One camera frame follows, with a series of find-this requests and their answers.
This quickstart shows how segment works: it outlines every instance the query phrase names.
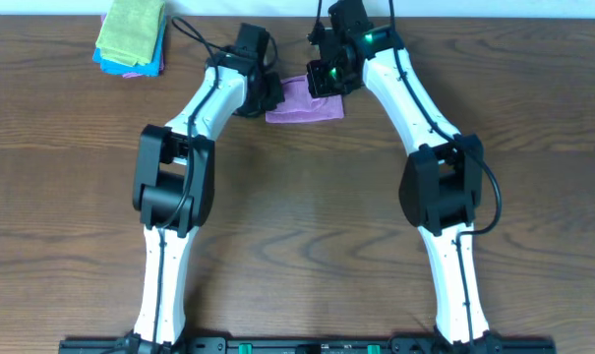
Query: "green cloth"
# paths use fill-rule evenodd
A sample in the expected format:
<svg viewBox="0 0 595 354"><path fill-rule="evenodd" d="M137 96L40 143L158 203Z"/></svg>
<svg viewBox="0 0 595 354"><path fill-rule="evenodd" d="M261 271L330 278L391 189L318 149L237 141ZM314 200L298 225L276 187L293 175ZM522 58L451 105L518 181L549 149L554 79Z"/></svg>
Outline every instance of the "green cloth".
<svg viewBox="0 0 595 354"><path fill-rule="evenodd" d="M127 66L150 63L163 10L163 0L114 0L96 41L102 58Z"/></svg>

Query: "black mounting base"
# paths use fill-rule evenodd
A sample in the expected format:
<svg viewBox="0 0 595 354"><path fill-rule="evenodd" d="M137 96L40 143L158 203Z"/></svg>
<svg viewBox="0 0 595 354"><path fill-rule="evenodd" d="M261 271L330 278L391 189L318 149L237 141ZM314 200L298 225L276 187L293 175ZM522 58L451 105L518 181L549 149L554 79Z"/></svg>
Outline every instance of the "black mounting base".
<svg viewBox="0 0 595 354"><path fill-rule="evenodd" d="M468 344L450 345L438 334L401 334L389 339L225 339L197 337L183 343L160 346L159 354L551 354L556 353L551 339L502 338L486 333ZM128 335L112 340L63 340L59 354L151 354L149 342Z"/></svg>

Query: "blue cloth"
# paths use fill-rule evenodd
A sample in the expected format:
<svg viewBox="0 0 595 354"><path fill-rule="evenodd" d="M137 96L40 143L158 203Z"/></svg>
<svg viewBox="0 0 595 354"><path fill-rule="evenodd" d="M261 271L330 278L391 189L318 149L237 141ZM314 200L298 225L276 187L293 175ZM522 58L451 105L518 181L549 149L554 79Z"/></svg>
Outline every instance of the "blue cloth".
<svg viewBox="0 0 595 354"><path fill-rule="evenodd" d="M128 73L137 73L150 77L159 76L159 64L161 62L161 44L163 41L163 33L166 29L166 18L161 20L159 27L159 35L157 36L157 43L155 44L155 50L152 53L152 60L146 65L135 65L126 66L112 61L102 59L100 56L100 49L96 48L93 52L92 60L96 63L100 63L100 70L111 75L122 75Z"/></svg>

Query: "black joint motor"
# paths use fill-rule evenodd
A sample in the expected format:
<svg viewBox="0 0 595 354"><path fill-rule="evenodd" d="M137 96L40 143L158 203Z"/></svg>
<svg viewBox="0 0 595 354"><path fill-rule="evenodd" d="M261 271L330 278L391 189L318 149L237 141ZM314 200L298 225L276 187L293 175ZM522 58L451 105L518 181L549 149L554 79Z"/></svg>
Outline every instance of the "black joint motor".
<svg viewBox="0 0 595 354"><path fill-rule="evenodd" d="M237 70L249 79L247 98L235 114L247 118L257 117L273 110L284 101L284 94L276 72L270 73L265 65L270 34L264 28L241 24L234 45L216 53L217 65Z"/></svg>
<svg viewBox="0 0 595 354"><path fill-rule="evenodd" d="M308 35L319 46L321 59L308 63L312 97L349 94L363 84L363 64L381 50L404 47L389 26L374 29L362 0L339 0L327 10L332 24L317 22Z"/></svg>
<svg viewBox="0 0 595 354"><path fill-rule="evenodd" d="M192 174L184 177L160 169L161 163L172 163L175 158L192 163ZM185 136L172 133L170 128L147 125L140 135L133 185L133 208L140 212L144 225L162 224L173 214L181 201L185 178L192 178L190 193L168 226L181 238L208 219L214 196L214 141L198 136L192 138L190 147Z"/></svg>
<svg viewBox="0 0 595 354"><path fill-rule="evenodd" d="M483 146L475 136L455 136L453 143L422 145L408 155L399 186L399 201L408 222L440 236L442 230L474 220L481 203L483 170L470 153L483 160Z"/></svg>

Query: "stacked towels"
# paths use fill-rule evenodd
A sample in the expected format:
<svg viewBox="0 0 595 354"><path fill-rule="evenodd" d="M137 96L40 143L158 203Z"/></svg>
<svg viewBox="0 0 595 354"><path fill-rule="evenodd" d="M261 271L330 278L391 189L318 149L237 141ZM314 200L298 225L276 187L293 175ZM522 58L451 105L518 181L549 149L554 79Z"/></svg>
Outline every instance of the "stacked towels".
<svg viewBox="0 0 595 354"><path fill-rule="evenodd" d="M124 78L156 77L163 70L163 0L114 0L96 41L93 61Z"/></svg>

